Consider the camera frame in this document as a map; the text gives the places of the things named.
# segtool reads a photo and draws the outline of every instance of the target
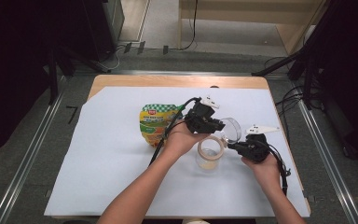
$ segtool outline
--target black cable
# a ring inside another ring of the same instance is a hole
[[[168,127],[165,129],[165,133],[163,134],[161,140],[158,143],[158,146],[155,150],[155,153],[153,154],[152,160],[149,163],[149,166],[153,163],[153,161],[157,158],[157,155],[159,154],[159,151],[161,150],[162,146],[164,145],[164,141],[165,139],[168,138],[168,134],[170,133],[170,131],[173,129],[173,127],[175,127],[177,124],[174,124],[176,122],[176,120],[179,118],[179,116],[182,114],[182,111],[186,108],[186,106],[192,102],[192,101],[200,101],[201,98],[197,98],[197,97],[193,97],[191,99],[189,99],[188,101],[186,101],[178,110],[178,112],[176,113],[175,117],[173,117],[170,125],[168,125]]]
[[[281,100],[280,102],[275,103],[275,106],[280,105],[282,102],[286,102],[286,101],[289,101],[289,100],[294,100],[294,99],[291,99],[291,98],[294,98],[294,97],[297,97],[297,96],[300,96],[300,95],[303,95],[303,94],[304,94],[304,93],[298,93],[298,94],[291,95],[291,96],[287,97],[286,99]]]
[[[278,115],[279,115],[279,116],[282,116],[283,113],[286,113],[287,111],[293,109],[300,101],[301,101],[301,99],[293,99],[292,102],[290,102],[289,105],[286,105],[286,106],[284,107],[284,110],[283,110],[283,111],[281,111],[281,112],[278,113]]]
[[[289,55],[288,57],[284,58],[283,60],[273,64],[272,66],[270,66],[262,71],[251,73],[251,75],[252,75],[252,77],[264,77],[264,76],[268,75],[269,73],[277,70],[278,68],[297,60],[297,58],[302,55],[302,51],[303,51],[302,49],[299,51],[296,51],[295,53],[293,53],[293,54]]]
[[[181,124],[181,123],[184,123],[185,121],[183,120],[183,121],[180,121],[180,122],[177,122],[177,123],[175,123],[173,126],[172,126],[172,129],[174,129],[177,125],[179,125],[179,124]]]
[[[280,176],[282,179],[282,191],[283,191],[284,195],[286,195],[287,189],[288,189],[286,177],[290,175],[290,170],[286,170],[286,165],[284,164],[284,161],[283,161],[278,149],[276,149],[276,147],[274,147],[273,145],[270,145],[270,144],[266,145],[265,143],[260,142],[258,140],[247,139],[246,141],[254,142],[254,143],[260,144],[263,147],[267,148],[268,152],[271,153],[272,156],[274,156],[275,160],[277,160],[278,170],[279,170],[279,173],[280,173]]]
[[[194,9],[194,19],[193,19],[193,39],[191,40],[190,44],[183,48],[183,49],[179,49],[179,50],[186,50],[188,48],[190,48],[190,46],[193,44],[194,39],[196,38],[196,19],[197,19],[197,6],[199,4],[199,0],[196,0],[196,8]]]
[[[284,100],[285,98],[287,97],[287,95],[291,92],[291,91],[294,91],[298,88],[301,88],[303,86],[296,86],[294,88],[292,88],[289,92],[287,92],[284,96],[283,96],[283,99],[282,99],[282,111],[284,111]],[[286,115],[283,113],[282,114],[283,116],[283,124],[284,124],[284,129],[286,130],[286,140],[287,140],[287,144],[290,146],[290,133],[289,133],[289,125],[287,124],[287,119],[286,119]]]
[[[270,59],[266,60],[264,62],[264,69],[267,68],[267,63],[269,63],[270,61],[275,60],[275,59],[284,59],[284,58],[286,58],[286,57],[274,57],[274,58],[270,58]]]

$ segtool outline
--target gray carpet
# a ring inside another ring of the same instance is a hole
[[[144,70],[233,73],[232,76],[245,76],[244,73],[263,69],[265,62],[270,59],[270,57],[263,56],[176,50],[171,50],[168,54],[163,55],[161,49],[146,49],[139,55],[136,49],[132,49],[126,54],[121,51],[118,56],[120,66],[112,71],[115,74],[125,73],[121,72],[125,70]],[[116,56],[112,55],[103,64],[115,66],[117,64]],[[43,213],[48,202],[48,197],[45,197],[45,194],[54,186],[63,157],[69,147],[80,108],[87,100],[92,80],[96,75],[95,72],[84,65],[79,64],[76,67],[76,74],[68,82],[61,105],[7,223],[63,223],[65,221],[44,217]],[[283,67],[277,73],[284,74],[286,71],[287,68]],[[282,78],[282,76],[270,75],[267,79],[275,102],[280,101],[292,88],[290,81]],[[72,116],[73,109],[66,108],[68,105],[79,107],[75,118],[69,124],[68,121]],[[48,91],[39,98],[9,141],[0,148],[0,200],[47,107]],[[337,166],[358,202],[358,161],[350,160],[343,155],[337,136],[324,113],[315,111],[315,115],[324,133],[325,140],[335,156]],[[309,223],[348,223],[299,108],[294,107],[286,113],[286,116],[296,167],[304,190],[312,198],[310,200],[311,216],[307,221]],[[95,222],[93,218],[86,218],[85,220],[91,223]],[[257,223],[276,223],[276,221],[274,218],[259,218]]]

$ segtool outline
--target table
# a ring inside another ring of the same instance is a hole
[[[195,0],[179,0],[178,48],[182,42],[182,19],[194,19]],[[197,20],[247,21],[277,24],[288,54],[323,12],[325,0],[199,0]]]
[[[97,76],[89,100],[82,107],[45,216],[99,216],[112,199],[147,167],[153,155],[154,149],[139,131],[137,117],[142,106],[154,104],[157,99],[159,104],[170,102],[179,105],[205,93],[210,93],[221,105],[214,118],[236,114],[234,118],[243,129],[253,122],[282,128],[268,83],[263,77]],[[144,102],[145,98],[150,98],[150,101]],[[249,108],[241,106],[235,111],[227,109],[237,100],[258,103]],[[310,208],[302,195],[301,182],[283,132],[266,136],[292,169],[292,175],[288,177],[289,200],[302,217],[308,217]],[[168,172],[146,217],[274,216],[252,171],[241,163],[234,150],[227,149],[218,169],[209,173],[197,166],[195,152],[196,147]]]

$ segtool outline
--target metal rail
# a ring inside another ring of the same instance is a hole
[[[352,198],[351,193],[336,166],[333,156],[331,155],[330,150],[324,141],[315,117],[313,116],[312,111],[308,110],[302,101],[299,103],[299,106],[304,120],[307,122],[307,125],[310,129],[313,141],[315,142],[319,154],[321,155],[325,170],[330,177],[338,199],[341,202],[342,208],[347,216],[347,219],[351,224],[358,224],[358,209],[354,199]]]
[[[10,215],[14,203],[17,201],[17,198],[20,195],[22,186],[24,185],[27,175],[31,170],[31,167],[34,163],[34,159],[36,158],[39,148],[41,147],[46,133],[48,132],[48,128],[52,120],[54,119],[58,107],[60,106],[62,94],[66,87],[66,78],[64,76],[62,76],[60,80],[59,87],[61,89],[59,95],[57,96],[55,101],[48,107],[48,110],[46,111],[42,122],[39,124],[39,127],[36,130],[31,144],[28,146],[28,149],[22,159],[20,166],[13,179],[11,180],[10,184],[8,185],[2,202],[0,203],[0,224],[4,224],[7,222],[7,218]]]

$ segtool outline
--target black equipment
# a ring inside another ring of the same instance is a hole
[[[216,131],[222,131],[225,124],[219,119],[212,119],[212,114],[214,114],[214,110],[210,106],[203,105],[200,101],[197,101],[185,116],[187,128],[192,133],[214,133]]]
[[[32,4],[22,7],[11,2],[18,7],[6,11],[0,6],[0,147],[48,88],[48,74],[42,67],[45,51],[31,32],[36,21],[23,13]]]
[[[342,142],[344,154],[358,158],[358,1],[330,1],[304,47],[267,69],[263,77],[290,62],[292,80],[304,71],[304,103],[311,110],[310,88],[316,80],[324,88],[324,111]]]
[[[235,149],[239,155],[254,161],[262,162],[269,154],[266,136],[262,134],[248,134],[245,142],[228,144],[228,148]]]
[[[192,101],[195,101],[196,103],[194,104],[193,108],[188,111],[184,121],[187,128],[192,133],[214,133],[216,131],[222,131],[222,129],[225,127],[225,124],[219,119],[211,118],[211,115],[214,114],[214,110],[212,109],[211,105],[214,105],[214,102],[211,101],[209,97],[207,97],[204,101],[202,101],[200,97],[191,98],[181,106],[180,110],[172,119],[171,124],[165,129],[165,134],[159,141],[149,165],[156,159],[159,151],[162,148],[162,145],[164,145],[164,140],[168,138],[168,134],[174,125],[176,125],[175,122],[179,119],[179,117],[182,116],[182,111]]]
[[[66,0],[56,6],[60,44],[87,60],[101,62],[117,50],[124,22],[119,0]]]

